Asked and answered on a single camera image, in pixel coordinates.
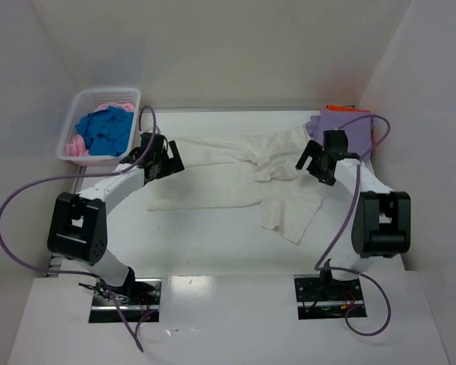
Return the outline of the folded purple t shirt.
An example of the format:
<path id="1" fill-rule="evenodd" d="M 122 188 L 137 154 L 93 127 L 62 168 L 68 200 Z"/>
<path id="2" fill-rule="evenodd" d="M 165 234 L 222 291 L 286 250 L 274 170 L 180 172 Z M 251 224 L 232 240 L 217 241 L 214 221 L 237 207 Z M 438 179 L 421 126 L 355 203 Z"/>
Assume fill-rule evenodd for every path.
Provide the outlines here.
<path id="1" fill-rule="evenodd" d="M 320 110 L 318 116 L 311 116 L 306 123 L 309 137 L 319 144 L 323 144 L 325 131 L 339 129 L 344 125 L 348 138 L 348 151 L 362 156 L 372 146 L 372 119 L 369 113 L 341 113 L 325 108 Z"/>

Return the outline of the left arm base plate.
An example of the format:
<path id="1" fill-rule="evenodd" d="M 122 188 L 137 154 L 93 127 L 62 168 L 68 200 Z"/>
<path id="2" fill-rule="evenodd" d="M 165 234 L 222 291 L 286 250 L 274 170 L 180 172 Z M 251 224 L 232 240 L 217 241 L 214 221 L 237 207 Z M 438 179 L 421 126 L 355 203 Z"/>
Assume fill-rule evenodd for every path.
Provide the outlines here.
<path id="1" fill-rule="evenodd" d="M 117 298 L 119 307 L 127 322 L 159 322 L 161 278 L 140 278 L 136 280 L 138 289 L 129 299 Z M 121 318 L 109 294 L 102 289 L 100 284 L 94 287 L 88 322 L 93 324 L 119 323 Z"/>

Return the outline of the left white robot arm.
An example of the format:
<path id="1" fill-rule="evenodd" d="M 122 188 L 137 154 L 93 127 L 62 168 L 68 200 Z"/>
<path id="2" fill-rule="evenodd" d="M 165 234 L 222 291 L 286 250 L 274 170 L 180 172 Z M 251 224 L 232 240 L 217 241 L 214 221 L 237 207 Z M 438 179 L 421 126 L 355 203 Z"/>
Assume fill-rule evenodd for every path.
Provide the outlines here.
<path id="1" fill-rule="evenodd" d="M 113 172 L 78 194 L 62 193 L 55 201 L 47 247 L 78 262 L 111 287 L 125 287 L 133 270 L 108 250 L 107 216 L 133 192 L 152 181 L 184 170 L 174 140 L 145 132 L 141 145 L 120 160 Z"/>

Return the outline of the blue t shirt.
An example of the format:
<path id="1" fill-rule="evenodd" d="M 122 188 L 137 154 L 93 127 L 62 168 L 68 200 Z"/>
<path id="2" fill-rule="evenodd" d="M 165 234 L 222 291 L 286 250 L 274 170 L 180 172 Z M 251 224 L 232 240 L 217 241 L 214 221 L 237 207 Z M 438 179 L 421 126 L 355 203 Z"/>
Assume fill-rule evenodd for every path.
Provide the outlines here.
<path id="1" fill-rule="evenodd" d="M 126 152 L 133 112 L 114 106 L 89 113 L 75 126 L 91 156 L 119 157 Z"/>

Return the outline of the folded orange t shirt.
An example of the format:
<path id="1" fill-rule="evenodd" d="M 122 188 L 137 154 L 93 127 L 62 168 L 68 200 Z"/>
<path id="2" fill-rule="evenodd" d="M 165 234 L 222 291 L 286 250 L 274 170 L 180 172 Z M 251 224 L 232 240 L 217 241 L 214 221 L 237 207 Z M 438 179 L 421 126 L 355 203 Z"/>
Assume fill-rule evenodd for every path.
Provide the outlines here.
<path id="1" fill-rule="evenodd" d="M 369 113 L 366 109 L 357 109 L 352 106 L 338 106 L 332 104 L 328 104 L 325 109 L 341 113 Z"/>

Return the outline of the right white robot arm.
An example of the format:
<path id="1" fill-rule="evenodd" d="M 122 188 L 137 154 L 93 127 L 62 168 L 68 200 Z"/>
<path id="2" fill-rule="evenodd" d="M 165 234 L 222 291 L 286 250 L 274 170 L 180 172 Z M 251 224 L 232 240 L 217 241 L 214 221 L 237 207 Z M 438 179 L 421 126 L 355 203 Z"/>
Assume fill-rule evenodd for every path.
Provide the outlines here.
<path id="1" fill-rule="evenodd" d="M 315 270 L 335 281 L 352 281 L 373 265 L 406 253 L 411 238 L 411 199 L 381 182 L 362 158 L 348 151 L 345 131 L 324 132 L 309 141 L 296 163 L 326 186 L 342 185 L 352 196 L 340 229 L 321 254 Z"/>

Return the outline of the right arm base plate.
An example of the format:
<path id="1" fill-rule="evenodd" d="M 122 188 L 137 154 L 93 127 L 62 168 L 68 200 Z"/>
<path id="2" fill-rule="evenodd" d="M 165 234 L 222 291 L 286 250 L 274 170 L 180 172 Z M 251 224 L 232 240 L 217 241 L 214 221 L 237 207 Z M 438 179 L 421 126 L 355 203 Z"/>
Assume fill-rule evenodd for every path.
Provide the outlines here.
<path id="1" fill-rule="evenodd" d="M 322 284 L 318 275 L 294 277 L 299 320 L 367 317 L 359 279 L 341 284 Z"/>

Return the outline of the white plastic basket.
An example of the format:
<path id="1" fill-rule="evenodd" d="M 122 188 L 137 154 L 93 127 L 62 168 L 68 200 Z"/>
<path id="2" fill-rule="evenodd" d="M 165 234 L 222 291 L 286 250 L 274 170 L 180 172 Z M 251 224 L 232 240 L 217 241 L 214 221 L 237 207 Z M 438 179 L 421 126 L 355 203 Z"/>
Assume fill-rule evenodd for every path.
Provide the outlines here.
<path id="1" fill-rule="evenodd" d="M 65 118 L 57 157 L 81 166 L 117 163 L 132 149 L 140 101 L 136 88 L 81 91 Z"/>

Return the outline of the white t shirt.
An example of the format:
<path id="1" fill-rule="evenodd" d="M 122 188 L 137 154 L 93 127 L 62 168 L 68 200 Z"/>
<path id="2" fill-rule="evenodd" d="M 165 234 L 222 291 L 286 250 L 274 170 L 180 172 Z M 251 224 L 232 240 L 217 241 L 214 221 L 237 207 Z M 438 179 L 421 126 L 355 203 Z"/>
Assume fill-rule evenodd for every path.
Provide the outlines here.
<path id="1" fill-rule="evenodd" d="M 298 244 L 325 197 L 296 169 L 307 143 L 297 126 L 269 135 L 178 137 L 185 169 L 147 186 L 148 211 L 261 208 L 261 226 Z"/>

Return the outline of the pink t shirt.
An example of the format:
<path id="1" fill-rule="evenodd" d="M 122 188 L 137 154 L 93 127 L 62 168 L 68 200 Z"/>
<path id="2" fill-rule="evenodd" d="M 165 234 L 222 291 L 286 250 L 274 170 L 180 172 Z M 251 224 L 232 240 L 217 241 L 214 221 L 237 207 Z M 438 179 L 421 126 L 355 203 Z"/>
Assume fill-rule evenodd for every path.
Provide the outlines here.
<path id="1" fill-rule="evenodd" d="M 118 108 L 123 108 L 126 111 L 134 112 L 135 107 L 131 103 L 104 103 L 99 105 L 93 112 L 99 110 L 105 110 L 109 106 L 114 106 Z M 88 153 L 88 150 L 85 147 L 83 138 L 77 133 L 76 136 L 73 137 L 72 141 L 65 144 L 65 153 L 69 157 L 86 157 L 91 156 Z"/>

